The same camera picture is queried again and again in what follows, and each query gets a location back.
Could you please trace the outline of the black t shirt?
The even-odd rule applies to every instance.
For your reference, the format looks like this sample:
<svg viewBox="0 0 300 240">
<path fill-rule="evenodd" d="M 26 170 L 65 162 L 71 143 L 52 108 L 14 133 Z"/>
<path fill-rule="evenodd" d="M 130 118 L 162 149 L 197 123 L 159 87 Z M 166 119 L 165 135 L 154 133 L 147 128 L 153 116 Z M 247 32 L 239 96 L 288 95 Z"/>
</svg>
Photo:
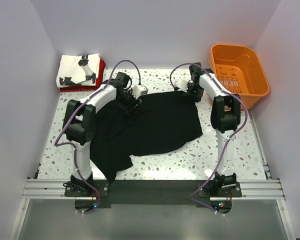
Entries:
<svg viewBox="0 0 300 240">
<path fill-rule="evenodd" d="M 126 114 L 117 100 L 96 114 L 89 156 L 109 183 L 133 166 L 131 156 L 166 154 L 203 134 L 195 101 L 182 91 L 140 99 L 133 115 Z"/>
</svg>

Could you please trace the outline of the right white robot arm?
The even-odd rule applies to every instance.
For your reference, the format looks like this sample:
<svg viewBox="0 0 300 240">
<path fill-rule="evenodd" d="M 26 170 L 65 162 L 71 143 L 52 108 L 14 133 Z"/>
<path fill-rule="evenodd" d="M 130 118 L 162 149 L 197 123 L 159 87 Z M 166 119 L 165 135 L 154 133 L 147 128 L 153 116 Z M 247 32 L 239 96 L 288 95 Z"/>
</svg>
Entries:
<svg viewBox="0 0 300 240">
<path fill-rule="evenodd" d="M 223 197 L 236 187 L 234 133 L 241 123 L 241 102 L 237 94 L 230 93 L 217 80 L 210 68 L 199 63 L 189 66 L 191 80 L 183 90 L 198 102 L 207 93 L 212 99 L 210 122 L 216 132 L 218 160 L 211 179 L 202 188 L 209 196 Z"/>
</svg>

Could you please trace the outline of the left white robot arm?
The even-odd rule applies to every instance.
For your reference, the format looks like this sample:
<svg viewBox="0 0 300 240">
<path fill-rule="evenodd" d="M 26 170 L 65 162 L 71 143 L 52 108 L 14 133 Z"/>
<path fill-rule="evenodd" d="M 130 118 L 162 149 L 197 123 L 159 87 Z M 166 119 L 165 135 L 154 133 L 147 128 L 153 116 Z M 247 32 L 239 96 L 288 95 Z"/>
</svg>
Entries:
<svg viewBox="0 0 300 240">
<path fill-rule="evenodd" d="M 101 84 L 88 96 L 67 103 L 62 130 L 73 147 L 73 172 L 70 181 L 63 185 L 67 190 L 83 197 L 96 192 L 89 150 L 96 133 L 97 113 L 113 100 L 119 102 L 125 113 L 134 113 L 141 103 L 140 96 L 147 94 L 148 89 L 141 82 L 134 87 L 128 86 L 130 82 L 127 74 L 118 72 L 114 79 Z"/>
</svg>

